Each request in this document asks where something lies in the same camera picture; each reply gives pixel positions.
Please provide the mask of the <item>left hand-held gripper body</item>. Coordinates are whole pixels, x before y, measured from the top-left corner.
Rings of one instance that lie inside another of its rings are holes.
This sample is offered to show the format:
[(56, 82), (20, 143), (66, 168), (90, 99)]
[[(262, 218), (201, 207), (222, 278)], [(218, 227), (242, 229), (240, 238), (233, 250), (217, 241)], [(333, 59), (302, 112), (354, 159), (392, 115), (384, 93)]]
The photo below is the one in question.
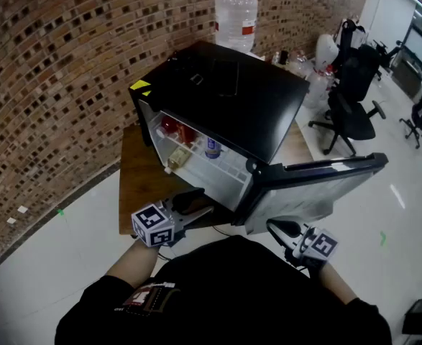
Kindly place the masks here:
[(185, 215), (170, 199), (144, 205), (131, 214), (131, 221), (134, 232), (148, 247), (172, 247), (185, 236)]

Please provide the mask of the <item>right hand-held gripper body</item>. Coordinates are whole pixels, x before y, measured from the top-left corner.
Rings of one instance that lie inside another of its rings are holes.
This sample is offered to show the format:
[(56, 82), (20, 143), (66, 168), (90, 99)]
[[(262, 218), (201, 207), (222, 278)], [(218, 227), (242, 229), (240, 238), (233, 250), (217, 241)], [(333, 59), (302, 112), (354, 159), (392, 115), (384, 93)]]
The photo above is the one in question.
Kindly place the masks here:
[(336, 251), (338, 241), (325, 229), (308, 227), (292, 239), (285, 258), (294, 267), (321, 269)]

